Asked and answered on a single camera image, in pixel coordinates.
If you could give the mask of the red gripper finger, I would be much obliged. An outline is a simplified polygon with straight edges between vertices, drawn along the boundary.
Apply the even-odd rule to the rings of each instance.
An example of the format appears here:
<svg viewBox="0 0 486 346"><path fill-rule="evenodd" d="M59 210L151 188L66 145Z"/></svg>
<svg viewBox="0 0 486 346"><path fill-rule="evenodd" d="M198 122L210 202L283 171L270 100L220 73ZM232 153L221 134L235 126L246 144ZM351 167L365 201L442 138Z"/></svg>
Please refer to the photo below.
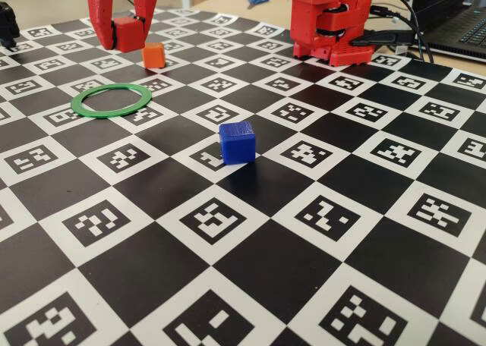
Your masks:
<svg viewBox="0 0 486 346"><path fill-rule="evenodd" d="M135 9L135 27L137 41L140 43L140 47L144 47L145 40L150 30L152 23L154 9L156 7L157 0L134 0Z"/></svg>
<svg viewBox="0 0 486 346"><path fill-rule="evenodd" d="M99 42L105 49L115 47L112 28L113 0L87 0L90 22L96 32Z"/></svg>

